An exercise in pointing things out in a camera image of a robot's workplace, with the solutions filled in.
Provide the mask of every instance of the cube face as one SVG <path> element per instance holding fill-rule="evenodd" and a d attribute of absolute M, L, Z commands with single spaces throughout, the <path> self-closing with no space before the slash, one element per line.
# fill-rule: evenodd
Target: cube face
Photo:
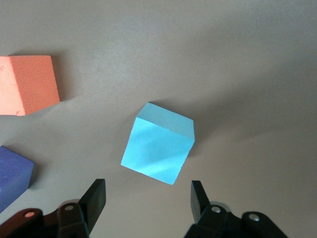
<path fill-rule="evenodd" d="M 0 212 L 27 190 L 33 166 L 32 161 L 0 146 Z"/>
<path fill-rule="evenodd" d="M 194 141 L 191 119 L 147 103 L 135 119 L 121 165 L 174 184 Z"/>
<path fill-rule="evenodd" d="M 58 102 L 50 56 L 0 57 L 0 115 L 23 116 Z"/>

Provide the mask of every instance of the black plastic part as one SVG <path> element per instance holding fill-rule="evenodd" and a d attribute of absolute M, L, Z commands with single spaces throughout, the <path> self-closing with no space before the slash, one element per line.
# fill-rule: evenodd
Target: black plastic part
<path fill-rule="evenodd" d="M 90 233 L 106 204 L 106 181 L 96 179 L 78 203 Z"/>
<path fill-rule="evenodd" d="M 34 212 L 33 216 L 25 217 L 25 214 Z M 0 226 L 0 238 L 22 238 L 30 229 L 43 226 L 43 213 L 40 209 L 28 208 L 17 212 Z"/>
<path fill-rule="evenodd" d="M 205 208 L 210 205 L 209 199 L 200 181 L 192 181 L 190 200 L 194 221 L 197 223 Z"/>
<path fill-rule="evenodd" d="M 212 208 L 216 207 L 220 209 L 219 212 L 212 211 Z M 221 237 L 222 231 L 227 222 L 227 211 L 220 207 L 220 206 L 207 206 L 203 211 L 199 221 L 197 222 L 198 225 L 207 227 L 208 229 L 214 231 L 215 238 Z"/>
<path fill-rule="evenodd" d="M 89 238 L 89 232 L 78 203 L 67 203 L 58 210 L 58 238 Z"/>
<path fill-rule="evenodd" d="M 258 221 L 250 219 L 250 215 L 259 217 Z M 242 215 L 243 227 L 245 230 L 259 238 L 287 238 L 277 225 L 266 215 L 260 212 L 246 212 Z"/>
<path fill-rule="evenodd" d="M 208 229 L 207 227 L 193 224 L 188 230 L 184 238 L 216 238 L 215 231 Z"/>
<path fill-rule="evenodd" d="M 287 238 L 262 213 L 247 212 L 239 219 L 223 207 L 211 205 L 200 181 L 192 181 L 191 207 L 196 224 L 185 238 Z"/>
<path fill-rule="evenodd" d="M 88 238 L 106 204 L 106 182 L 97 179 L 80 199 L 43 216 L 40 209 L 22 210 L 0 225 L 0 238 Z"/>

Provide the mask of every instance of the cube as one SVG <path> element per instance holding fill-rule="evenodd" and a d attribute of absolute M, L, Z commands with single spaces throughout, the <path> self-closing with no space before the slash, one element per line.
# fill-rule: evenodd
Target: cube
<path fill-rule="evenodd" d="M 0 146 L 0 213 L 29 187 L 34 163 Z"/>
<path fill-rule="evenodd" d="M 58 102 L 51 56 L 0 57 L 0 115 L 24 116 Z"/>
<path fill-rule="evenodd" d="M 121 165 L 174 184 L 194 142 L 193 120 L 146 103 L 134 121 Z"/>

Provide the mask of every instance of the light blue foam cube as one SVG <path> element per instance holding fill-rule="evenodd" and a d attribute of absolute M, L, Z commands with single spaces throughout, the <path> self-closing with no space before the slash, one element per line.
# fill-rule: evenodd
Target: light blue foam cube
<path fill-rule="evenodd" d="M 193 120 L 146 103 L 134 121 L 121 165 L 174 184 L 194 142 Z"/>
<path fill-rule="evenodd" d="M 34 163 L 0 146 L 0 213 L 28 187 Z"/>

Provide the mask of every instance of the white screw head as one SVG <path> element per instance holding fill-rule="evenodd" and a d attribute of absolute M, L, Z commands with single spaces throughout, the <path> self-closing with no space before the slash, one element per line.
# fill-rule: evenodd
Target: white screw head
<path fill-rule="evenodd" d="M 253 214 L 253 213 L 251 213 L 251 214 L 249 215 L 249 218 L 250 218 L 252 221 L 255 221 L 255 222 L 258 222 L 258 221 L 260 220 L 259 216 L 256 215 L 256 214 Z"/>
<path fill-rule="evenodd" d="M 211 210 L 212 210 L 213 212 L 215 212 L 215 213 L 220 213 L 220 212 L 221 212 L 221 209 L 220 209 L 219 207 L 217 207 L 217 206 L 213 206 L 213 207 L 211 208 Z"/>
<path fill-rule="evenodd" d="M 73 210 L 73 208 L 74 208 L 73 205 L 69 205 L 69 206 L 65 207 L 65 211 Z"/>

